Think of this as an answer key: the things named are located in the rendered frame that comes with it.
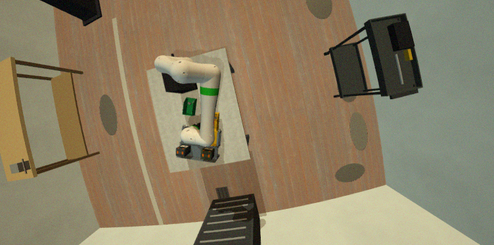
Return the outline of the yellow bin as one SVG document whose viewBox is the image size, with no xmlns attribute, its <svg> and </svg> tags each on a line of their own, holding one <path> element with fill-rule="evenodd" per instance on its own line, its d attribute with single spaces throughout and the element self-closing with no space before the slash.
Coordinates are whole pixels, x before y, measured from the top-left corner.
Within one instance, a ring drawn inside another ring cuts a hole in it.
<svg viewBox="0 0 494 245">
<path fill-rule="evenodd" d="M 217 130 L 219 129 L 219 112 L 215 113 L 215 117 L 217 117 L 217 119 L 214 121 L 214 131 L 217 132 Z M 216 125 L 216 122 L 217 122 L 217 125 Z"/>
</svg>

